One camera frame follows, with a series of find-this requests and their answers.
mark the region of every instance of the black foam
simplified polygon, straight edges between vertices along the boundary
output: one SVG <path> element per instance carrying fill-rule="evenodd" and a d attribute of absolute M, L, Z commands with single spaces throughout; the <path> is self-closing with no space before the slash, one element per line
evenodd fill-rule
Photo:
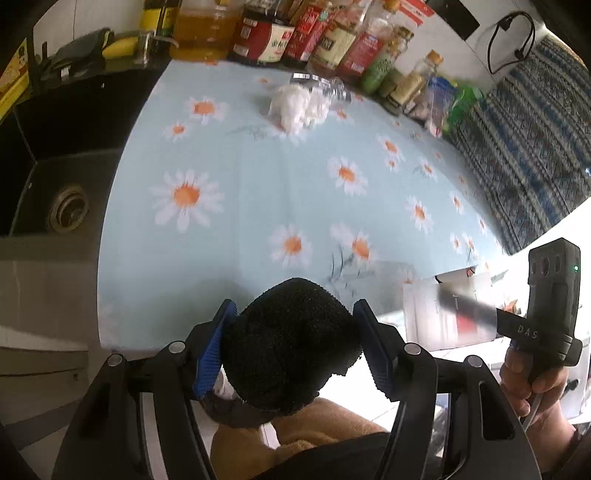
<path fill-rule="evenodd" d="M 243 400 L 289 415 L 311 403 L 332 374 L 361 356 L 353 316 L 303 278 L 267 290 L 224 327 L 221 356 Z"/>

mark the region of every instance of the black cable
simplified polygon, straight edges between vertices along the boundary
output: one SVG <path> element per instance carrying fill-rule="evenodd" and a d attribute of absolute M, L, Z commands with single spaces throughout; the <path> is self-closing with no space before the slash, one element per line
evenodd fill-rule
<path fill-rule="evenodd" d="M 492 43 L 495 41 L 495 37 L 496 37 L 496 34 L 499 33 L 499 29 L 502 28 L 505 31 L 509 30 L 509 27 L 511 26 L 511 22 L 513 22 L 513 19 L 517 18 L 517 17 L 525 17 L 530 21 L 530 33 L 527 35 L 527 39 L 523 43 L 523 46 L 521 48 L 518 48 L 517 50 L 515 50 L 515 56 L 517 57 L 517 60 L 507 62 L 507 63 L 501 65 L 499 68 L 497 68 L 493 72 L 492 67 L 491 67 Z M 527 53 L 524 54 L 525 47 L 529 43 L 530 39 L 531 39 L 530 48 L 528 49 Z M 501 69 L 505 68 L 506 66 L 513 65 L 515 63 L 519 63 L 521 61 L 524 61 L 525 59 L 527 59 L 527 57 L 530 56 L 530 52 L 531 52 L 531 49 L 534 47 L 534 44 L 535 44 L 535 23 L 534 23 L 534 19 L 531 18 L 531 15 L 529 13 L 524 12 L 524 11 L 518 11 L 518 12 L 513 12 L 513 13 L 510 13 L 509 15 L 504 16 L 496 23 L 495 32 L 492 34 L 491 41 L 488 44 L 488 53 L 486 55 L 486 59 L 488 62 L 488 71 L 491 73 L 491 75 L 494 75 L 495 73 L 497 73 Z"/>

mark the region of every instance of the spice jar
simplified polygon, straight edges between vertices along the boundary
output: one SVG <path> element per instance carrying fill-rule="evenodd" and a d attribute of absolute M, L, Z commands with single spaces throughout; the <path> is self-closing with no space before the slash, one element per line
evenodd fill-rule
<path fill-rule="evenodd" d="M 261 67 L 280 61 L 295 29 L 287 19 L 285 3 L 285 0 L 249 2 L 234 31 L 228 57 Z"/>
<path fill-rule="evenodd" d="M 384 108 L 398 116 L 404 106 L 420 93 L 429 80 L 437 74 L 437 67 L 443 62 L 443 57 L 435 50 L 429 52 L 426 58 L 419 60 L 411 73 L 403 78 L 396 89 L 382 102 Z"/>

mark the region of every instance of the faucet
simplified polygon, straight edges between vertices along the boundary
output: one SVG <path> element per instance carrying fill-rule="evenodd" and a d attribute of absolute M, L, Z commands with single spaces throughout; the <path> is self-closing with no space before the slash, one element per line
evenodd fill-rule
<path fill-rule="evenodd" d="M 146 66 L 150 61 L 150 50 L 154 42 L 165 41 L 171 43 L 175 47 L 179 47 L 178 42 L 170 37 L 156 35 L 154 30 L 140 31 L 138 36 L 138 47 L 135 52 L 134 63 Z"/>

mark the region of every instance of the blue patterned cloth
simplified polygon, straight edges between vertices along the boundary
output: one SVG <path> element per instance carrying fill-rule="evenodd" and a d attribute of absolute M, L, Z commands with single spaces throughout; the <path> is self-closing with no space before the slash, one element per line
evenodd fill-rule
<path fill-rule="evenodd" d="M 510 254 L 591 196 L 591 81 L 546 37 L 452 132 Z"/>
<path fill-rule="evenodd" d="M 290 136 L 267 117 L 290 74 L 172 61 L 133 128 L 100 245 L 101 343 L 184 338 L 225 298 L 244 308 L 291 277 L 348 308 L 402 308 L 402 285 L 499 252 L 448 143 L 356 96 Z"/>

